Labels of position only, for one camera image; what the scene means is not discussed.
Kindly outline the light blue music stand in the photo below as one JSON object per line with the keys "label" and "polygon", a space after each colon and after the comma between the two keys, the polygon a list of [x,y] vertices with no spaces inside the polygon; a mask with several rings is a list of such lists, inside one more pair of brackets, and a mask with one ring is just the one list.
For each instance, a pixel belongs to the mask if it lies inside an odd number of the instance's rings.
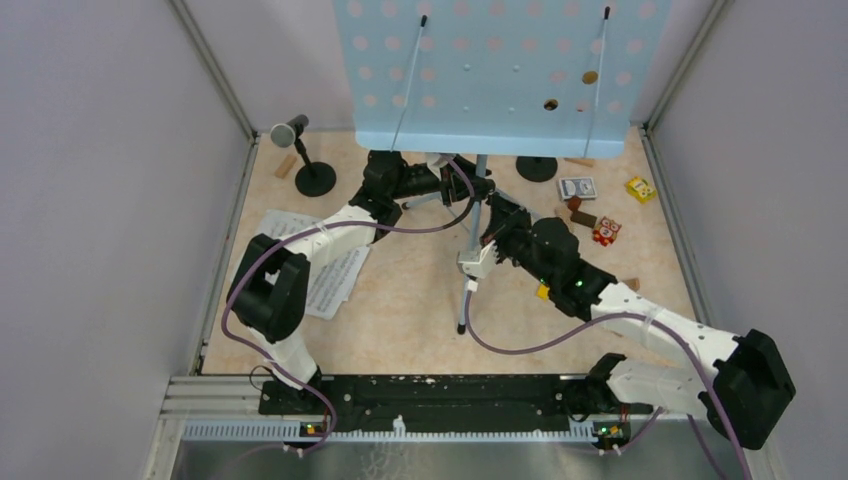
{"label": "light blue music stand", "polygon": [[[337,1],[357,143],[370,150],[611,159],[672,5]],[[585,85],[582,76],[597,71]]]}

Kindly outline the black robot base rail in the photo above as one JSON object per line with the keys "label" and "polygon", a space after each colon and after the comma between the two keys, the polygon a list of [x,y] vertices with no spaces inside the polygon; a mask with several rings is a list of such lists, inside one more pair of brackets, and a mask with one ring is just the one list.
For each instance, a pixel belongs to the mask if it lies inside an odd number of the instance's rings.
{"label": "black robot base rail", "polygon": [[595,415],[650,414],[583,375],[325,375],[311,391],[263,383],[258,411],[315,417],[338,433],[382,432],[401,419],[412,433],[559,432]]}

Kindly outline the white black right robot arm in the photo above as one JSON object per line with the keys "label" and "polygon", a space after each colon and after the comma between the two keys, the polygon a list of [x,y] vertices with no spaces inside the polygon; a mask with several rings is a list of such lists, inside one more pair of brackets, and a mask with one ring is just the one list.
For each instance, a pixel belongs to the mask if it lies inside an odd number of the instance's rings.
{"label": "white black right robot arm", "polygon": [[523,269],[564,315],[629,337],[672,361],[660,367],[605,355],[598,377],[586,385],[594,409],[662,407],[706,419],[743,449],[764,447],[797,394],[771,336],[757,329],[715,329],[668,310],[582,258],[577,237],[561,219],[535,220],[498,193],[486,202],[490,219],[480,239],[485,267],[508,262]]}

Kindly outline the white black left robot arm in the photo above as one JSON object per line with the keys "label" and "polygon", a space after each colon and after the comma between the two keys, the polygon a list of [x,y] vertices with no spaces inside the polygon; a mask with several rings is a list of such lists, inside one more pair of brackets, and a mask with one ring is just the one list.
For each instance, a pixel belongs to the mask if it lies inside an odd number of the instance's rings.
{"label": "white black left robot arm", "polygon": [[397,151],[372,150],[361,186],[334,215],[288,236],[250,240],[227,307],[253,336],[244,345],[268,360],[285,384],[282,398],[292,410],[308,413],[321,397],[319,368],[300,332],[310,278],[347,253],[402,232],[397,222],[404,199],[435,194],[446,205],[464,201],[462,214],[468,216],[494,192],[490,175],[459,154],[431,154],[410,164]]}

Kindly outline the sheet music page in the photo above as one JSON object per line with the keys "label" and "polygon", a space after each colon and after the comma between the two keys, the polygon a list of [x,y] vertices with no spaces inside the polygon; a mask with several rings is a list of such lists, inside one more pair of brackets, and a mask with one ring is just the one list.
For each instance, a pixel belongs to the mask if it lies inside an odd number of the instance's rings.
{"label": "sheet music page", "polygon": [[369,253],[369,247],[353,249],[312,274],[305,313],[322,320],[332,320],[340,306],[349,299]]}
{"label": "sheet music page", "polygon": [[313,227],[319,221],[320,218],[314,216],[269,209],[260,220],[256,234],[264,234],[270,238],[282,238]]}

